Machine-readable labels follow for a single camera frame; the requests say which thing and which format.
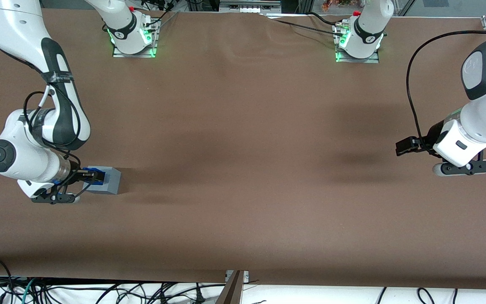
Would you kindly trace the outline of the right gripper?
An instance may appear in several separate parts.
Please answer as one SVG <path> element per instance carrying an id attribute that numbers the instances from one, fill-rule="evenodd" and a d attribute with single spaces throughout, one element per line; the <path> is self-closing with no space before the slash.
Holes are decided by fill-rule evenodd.
<path id="1" fill-rule="evenodd" d="M 88 184 L 101 184 L 101 171 L 82 170 L 80 161 L 73 161 L 67 158 L 60 158 L 60 167 L 55 175 L 55 185 L 71 185 L 75 182 Z"/>

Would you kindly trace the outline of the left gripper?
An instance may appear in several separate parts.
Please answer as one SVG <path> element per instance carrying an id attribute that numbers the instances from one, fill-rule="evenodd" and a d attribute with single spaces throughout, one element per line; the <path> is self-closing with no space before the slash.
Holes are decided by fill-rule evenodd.
<path id="1" fill-rule="evenodd" d="M 427 144 L 420 137 L 409 136 L 396 143 L 396 156 L 410 153 L 428 152 L 428 154 L 447 154 L 451 147 L 448 135 L 453 134 L 451 129 L 455 121 L 442 120 L 434 124 L 427 132 Z"/>

